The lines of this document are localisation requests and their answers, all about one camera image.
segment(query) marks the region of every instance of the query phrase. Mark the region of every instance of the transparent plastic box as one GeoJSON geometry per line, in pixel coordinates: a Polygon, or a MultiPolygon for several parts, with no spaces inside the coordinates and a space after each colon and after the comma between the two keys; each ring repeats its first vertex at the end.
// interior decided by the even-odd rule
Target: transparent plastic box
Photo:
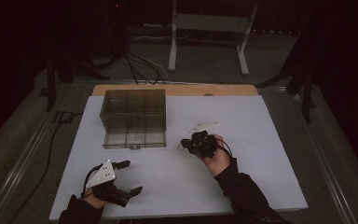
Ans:
{"type": "Polygon", "coordinates": [[[103,147],[166,147],[165,90],[106,91],[101,110],[103,147]]]}

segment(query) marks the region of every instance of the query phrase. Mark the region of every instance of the hand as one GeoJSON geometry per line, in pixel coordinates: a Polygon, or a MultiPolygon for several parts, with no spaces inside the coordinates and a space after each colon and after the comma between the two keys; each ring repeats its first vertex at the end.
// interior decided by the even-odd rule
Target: hand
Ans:
{"type": "Polygon", "coordinates": [[[222,171],[224,171],[228,166],[230,165],[229,156],[220,147],[223,147],[223,137],[217,134],[214,134],[214,137],[216,138],[216,144],[219,146],[216,149],[216,153],[212,158],[205,157],[200,158],[204,163],[205,166],[208,168],[209,172],[213,177],[219,175],[222,171]]]}
{"type": "Polygon", "coordinates": [[[94,194],[92,194],[92,188],[88,188],[86,190],[85,196],[82,198],[82,200],[98,209],[101,209],[107,205],[106,201],[102,201],[94,197],[94,194]]]}

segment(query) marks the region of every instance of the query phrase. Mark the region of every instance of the sleeve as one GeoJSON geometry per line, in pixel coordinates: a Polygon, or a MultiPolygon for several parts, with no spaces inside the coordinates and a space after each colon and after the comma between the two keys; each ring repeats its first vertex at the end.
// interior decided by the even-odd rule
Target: sleeve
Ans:
{"type": "Polygon", "coordinates": [[[68,208],[60,215],[60,224],[99,224],[103,209],[97,209],[72,195],[68,208]]]}
{"type": "Polygon", "coordinates": [[[269,207],[263,192],[250,176],[239,173],[235,158],[215,179],[223,194],[231,200],[241,223],[290,223],[269,207]]]}

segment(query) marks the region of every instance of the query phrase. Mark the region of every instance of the grey floor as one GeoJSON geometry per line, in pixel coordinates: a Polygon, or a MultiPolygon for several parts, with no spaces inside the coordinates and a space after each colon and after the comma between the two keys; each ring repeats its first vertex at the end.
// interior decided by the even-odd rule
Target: grey floor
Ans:
{"type": "MultiPolygon", "coordinates": [[[[230,40],[211,44],[181,42],[176,71],[167,75],[160,68],[159,71],[167,84],[256,84],[280,71],[295,41],[290,35],[251,34],[245,50],[248,77],[240,74],[234,41],[230,40]]],[[[137,38],[131,41],[131,50],[164,69],[168,66],[168,38],[137,38]]],[[[134,64],[154,80],[153,70],[134,64]]],[[[124,60],[103,75],[111,80],[101,82],[78,73],[71,84],[57,83],[58,99],[49,113],[45,111],[47,99],[38,96],[47,85],[46,72],[35,78],[34,90],[0,130],[0,223],[9,223],[43,174],[50,140],[58,126],[52,122],[56,112],[82,112],[97,84],[133,83],[124,60]]],[[[304,210],[281,212],[282,216],[293,223],[358,223],[358,162],[344,134],[317,87],[312,93],[312,124],[307,124],[299,112],[300,98],[283,91],[287,83],[285,79],[259,90],[309,204],[304,210]]],[[[12,223],[50,223],[49,212],[80,120],[76,117],[57,131],[47,175],[12,223]]]]}

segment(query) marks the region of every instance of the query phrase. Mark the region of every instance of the cable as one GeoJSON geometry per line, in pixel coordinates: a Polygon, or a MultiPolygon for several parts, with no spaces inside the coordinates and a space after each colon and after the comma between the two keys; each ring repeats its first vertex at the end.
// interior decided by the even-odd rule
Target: cable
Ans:
{"type": "Polygon", "coordinates": [[[146,58],[143,58],[143,57],[141,57],[141,56],[135,54],[134,52],[130,51],[129,49],[127,49],[127,52],[130,53],[131,55],[133,55],[133,56],[135,56],[135,57],[137,57],[137,58],[139,58],[139,59],[145,61],[145,62],[150,66],[150,68],[152,68],[153,70],[156,71],[156,73],[157,73],[158,76],[157,76],[156,80],[154,81],[153,85],[158,82],[158,79],[159,79],[159,78],[161,78],[161,81],[162,81],[164,84],[166,84],[165,81],[164,81],[164,79],[163,79],[162,76],[161,76],[161,73],[158,71],[158,69],[157,69],[155,66],[153,66],[153,64],[151,64],[151,63],[154,63],[154,62],[152,62],[152,61],[150,61],[150,60],[147,60],[146,58]]]}
{"type": "MultiPolygon", "coordinates": [[[[194,31],[190,31],[187,35],[176,37],[176,39],[186,39],[188,36],[190,36],[194,31]]],[[[166,35],[166,36],[151,36],[151,35],[141,35],[134,37],[133,39],[130,39],[130,41],[138,40],[138,39],[171,39],[172,36],[166,35]]]]}
{"type": "Polygon", "coordinates": [[[95,166],[94,168],[92,168],[89,173],[87,174],[86,176],[86,179],[84,180],[84,185],[83,185],[83,191],[81,192],[81,197],[80,198],[86,198],[88,195],[85,196],[86,194],[86,185],[87,185],[87,182],[89,181],[90,179],[90,176],[92,175],[93,172],[95,171],[98,171],[101,167],[103,167],[103,165],[98,165],[98,166],[95,166]]]}
{"type": "Polygon", "coordinates": [[[92,69],[97,70],[98,72],[102,73],[102,72],[114,67],[117,64],[118,64],[118,58],[110,59],[110,62],[95,65],[92,67],[92,69]]]}
{"type": "Polygon", "coordinates": [[[123,61],[121,61],[122,63],[126,64],[127,66],[130,66],[132,68],[132,72],[134,75],[138,75],[140,77],[142,77],[145,80],[145,84],[149,83],[149,84],[153,84],[147,77],[145,77],[144,75],[142,75],[138,69],[136,69],[136,67],[134,65],[132,65],[132,63],[125,63],[123,61]]]}
{"type": "Polygon", "coordinates": [[[220,147],[219,145],[217,145],[217,146],[218,146],[219,148],[225,150],[225,152],[228,154],[228,156],[232,157],[231,148],[229,148],[228,144],[227,144],[225,141],[223,141],[222,139],[218,139],[218,138],[215,138],[215,139],[218,140],[218,141],[220,141],[220,142],[222,142],[223,144],[226,145],[226,147],[227,147],[228,149],[226,149],[225,147],[220,147]]]}
{"type": "Polygon", "coordinates": [[[240,62],[239,60],[234,60],[234,77],[238,84],[241,84],[240,80],[238,79],[238,74],[241,74],[241,68],[240,68],[240,62]]]}
{"type": "MultiPolygon", "coordinates": [[[[203,13],[203,4],[204,4],[204,2],[201,1],[200,14],[203,13]]],[[[237,13],[237,14],[240,14],[240,12],[241,12],[241,10],[243,9],[243,7],[238,7],[238,13],[237,13]]],[[[202,37],[201,37],[200,35],[197,35],[198,38],[200,39],[200,43],[214,43],[214,42],[217,42],[217,41],[221,41],[221,40],[224,40],[224,39],[228,39],[228,40],[230,41],[229,45],[231,45],[232,42],[233,42],[233,38],[232,38],[232,37],[238,35],[238,30],[239,30],[239,28],[240,28],[240,24],[241,24],[241,21],[242,21],[243,19],[244,19],[244,17],[239,17],[239,18],[237,19],[236,23],[235,23],[234,26],[232,27],[232,30],[231,30],[231,32],[229,32],[229,35],[228,35],[227,37],[218,38],[218,39],[215,39],[214,41],[210,41],[210,42],[205,42],[205,41],[202,41],[202,37]]],[[[217,82],[217,83],[219,83],[219,84],[223,84],[223,83],[238,83],[238,84],[241,84],[241,83],[238,81],[238,79],[237,79],[237,73],[235,73],[235,81],[233,81],[233,80],[220,81],[220,80],[218,80],[218,79],[214,76],[213,71],[214,71],[215,65],[216,65],[219,61],[221,61],[224,57],[226,57],[230,51],[231,51],[231,49],[228,49],[227,52],[225,52],[222,56],[220,56],[220,57],[219,57],[216,61],[214,61],[213,64],[212,64],[211,77],[212,77],[212,79],[213,79],[215,82],[217,82]]]]}
{"type": "Polygon", "coordinates": [[[90,193],[90,194],[86,194],[86,195],[84,195],[84,196],[81,196],[80,198],[78,198],[79,200],[80,199],[84,199],[84,198],[86,198],[86,197],[89,197],[90,195],[91,195],[92,193],[90,193]]]}
{"type": "MultiPolygon", "coordinates": [[[[131,53],[131,54],[134,55],[135,57],[137,57],[137,58],[139,58],[139,59],[142,59],[142,60],[144,60],[145,62],[149,63],[148,65],[151,65],[150,63],[153,63],[153,64],[155,64],[156,66],[158,66],[162,71],[164,71],[165,77],[167,78],[168,82],[170,82],[170,84],[171,84],[171,81],[170,81],[170,78],[168,77],[167,71],[166,71],[160,64],[155,63],[155,62],[153,62],[153,61],[151,61],[151,60],[148,60],[148,59],[146,59],[146,58],[144,58],[144,57],[141,57],[141,56],[135,54],[134,52],[132,52],[132,51],[130,51],[130,50],[129,50],[129,53],[131,53]]],[[[164,79],[161,77],[161,74],[160,74],[159,72],[158,72],[158,75],[159,75],[159,77],[161,78],[162,82],[163,82],[164,84],[166,84],[166,83],[164,82],[164,79]]]]}
{"type": "Polygon", "coordinates": [[[126,53],[126,52],[124,52],[124,57],[126,58],[126,60],[127,60],[127,62],[128,62],[128,65],[129,65],[130,70],[131,70],[131,73],[132,73],[132,77],[133,77],[133,79],[135,80],[136,85],[138,85],[138,84],[139,84],[139,83],[138,83],[138,79],[136,78],[136,76],[135,76],[135,74],[134,74],[134,72],[133,72],[130,59],[129,59],[129,57],[127,56],[127,53],[126,53]]]}
{"type": "Polygon", "coordinates": [[[54,130],[51,138],[50,138],[50,143],[48,146],[48,161],[45,167],[45,170],[43,172],[43,174],[41,175],[39,181],[37,182],[37,184],[35,185],[34,189],[32,190],[32,192],[30,193],[30,195],[26,198],[26,200],[21,204],[20,208],[17,210],[17,212],[14,214],[13,218],[8,222],[8,223],[12,223],[14,221],[14,219],[17,217],[17,215],[19,214],[19,212],[24,208],[24,206],[31,200],[32,196],[34,196],[34,193],[37,191],[37,189],[39,188],[40,184],[42,183],[43,179],[45,178],[46,174],[48,173],[48,168],[50,166],[50,162],[51,162],[51,153],[52,153],[52,148],[53,148],[53,141],[54,141],[54,137],[57,133],[57,131],[60,129],[60,127],[66,122],[69,121],[71,119],[73,119],[74,117],[83,115],[83,113],[78,113],[78,114],[74,114],[73,116],[65,119],[64,121],[60,122],[60,124],[56,127],[56,129],[54,130]]]}
{"type": "Polygon", "coordinates": [[[249,216],[260,220],[262,222],[266,222],[266,223],[283,223],[283,224],[292,224],[289,221],[284,220],[283,218],[279,218],[279,217],[267,217],[267,216],[260,216],[256,213],[253,213],[251,211],[245,211],[249,216]]]}

